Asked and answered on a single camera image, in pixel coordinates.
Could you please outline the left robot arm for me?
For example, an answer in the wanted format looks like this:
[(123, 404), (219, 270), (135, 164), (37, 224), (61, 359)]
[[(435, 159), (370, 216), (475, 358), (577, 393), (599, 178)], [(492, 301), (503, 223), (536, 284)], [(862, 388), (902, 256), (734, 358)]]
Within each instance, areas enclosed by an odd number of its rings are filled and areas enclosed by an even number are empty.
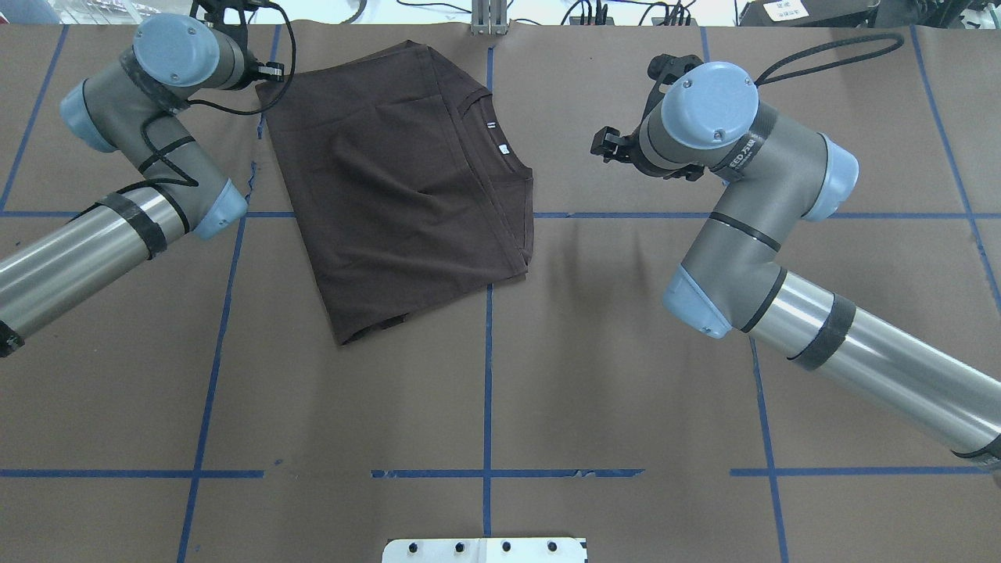
[(118, 152), (141, 175), (2, 261), (2, 356), (9, 357), (62, 314), (156, 259), (188, 234), (210, 239), (236, 224), (248, 199), (179, 120), (203, 89), (239, 91), (258, 81), (278, 93), (296, 76), (289, 64), (258, 59), (247, 15), (268, 1), (194, 1), (186, 14), (141, 22), (131, 43), (59, 104), (68, 131), (100, 153)]

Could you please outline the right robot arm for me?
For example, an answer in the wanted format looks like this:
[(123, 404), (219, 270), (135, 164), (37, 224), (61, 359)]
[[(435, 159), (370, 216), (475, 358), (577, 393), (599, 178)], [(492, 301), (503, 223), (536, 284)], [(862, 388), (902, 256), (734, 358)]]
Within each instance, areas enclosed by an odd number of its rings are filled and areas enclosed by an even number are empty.
[(997, 380), (778, 263), (798, 221), (826, 220), (851, 195), (854, 155), (762, 102), (733, 63), (661, 54), (647, 74), (654, 85), (635, 131), (605, 126), (590, 152), (652, 178), (723, 183), (665, 308), (714, 339), (737, 329), (772, 346), (998, 477)]

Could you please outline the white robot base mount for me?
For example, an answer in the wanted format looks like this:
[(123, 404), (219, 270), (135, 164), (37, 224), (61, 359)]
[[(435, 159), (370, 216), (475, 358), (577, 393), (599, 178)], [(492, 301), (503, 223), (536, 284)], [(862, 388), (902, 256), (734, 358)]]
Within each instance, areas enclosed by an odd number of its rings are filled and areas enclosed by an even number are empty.
[(560, 536), (397, 539), (382, 552), (382, 562), (587, 561), (585, 539)]

